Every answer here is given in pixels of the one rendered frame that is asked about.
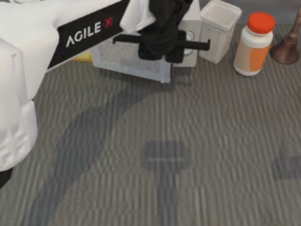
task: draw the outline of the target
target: red letter x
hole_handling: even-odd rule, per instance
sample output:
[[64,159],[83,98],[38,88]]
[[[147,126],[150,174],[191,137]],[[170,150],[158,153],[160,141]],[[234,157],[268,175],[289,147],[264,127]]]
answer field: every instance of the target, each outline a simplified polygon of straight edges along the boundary
[[105,28],[112,26],[112,17],[105,19]]

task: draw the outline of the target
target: black label band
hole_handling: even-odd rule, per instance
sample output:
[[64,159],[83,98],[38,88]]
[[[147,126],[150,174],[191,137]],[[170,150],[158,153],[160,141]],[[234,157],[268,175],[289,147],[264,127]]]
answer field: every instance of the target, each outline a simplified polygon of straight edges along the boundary
[[59,43],[48,69],[122,32],[119,24],[128,3],[122,0],[60,26]]

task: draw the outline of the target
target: white plastic container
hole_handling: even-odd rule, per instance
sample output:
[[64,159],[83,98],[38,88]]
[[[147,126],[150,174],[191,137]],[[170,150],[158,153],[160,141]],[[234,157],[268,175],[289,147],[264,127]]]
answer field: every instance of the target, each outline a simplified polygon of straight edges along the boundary
[[219,63],[227,53],[230,41],[242,10],[220,0],[210,1],[201,10],[200,41],[211,40],[209,51],[199,51],[198,56],[212,63]]
[[239,74],[253,76],[262,69],[273,40],[274,26],[274,18],[267,13],[255,12],[249,16],[233,63]]

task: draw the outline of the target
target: bottle label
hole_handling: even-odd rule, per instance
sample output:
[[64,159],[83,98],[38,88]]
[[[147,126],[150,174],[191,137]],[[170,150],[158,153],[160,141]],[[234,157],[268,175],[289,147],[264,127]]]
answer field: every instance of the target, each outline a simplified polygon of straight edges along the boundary
[[270,45],[264,48],[252,48],[239,42],[237,52],[234,59],[234,65],[245,72],[259,71],[269,52]]

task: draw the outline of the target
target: bell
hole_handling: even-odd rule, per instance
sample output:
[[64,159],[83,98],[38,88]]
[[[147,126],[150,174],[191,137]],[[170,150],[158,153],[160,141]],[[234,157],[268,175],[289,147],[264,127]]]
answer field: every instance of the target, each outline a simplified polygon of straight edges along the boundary
[[282,64],[294,64],[299,58],[300,54],[297,50],[298,30],[301,25],[301,8],[299,8],[294,25],[289,34],[286,35],[282,41],[270,49],[271,57]]

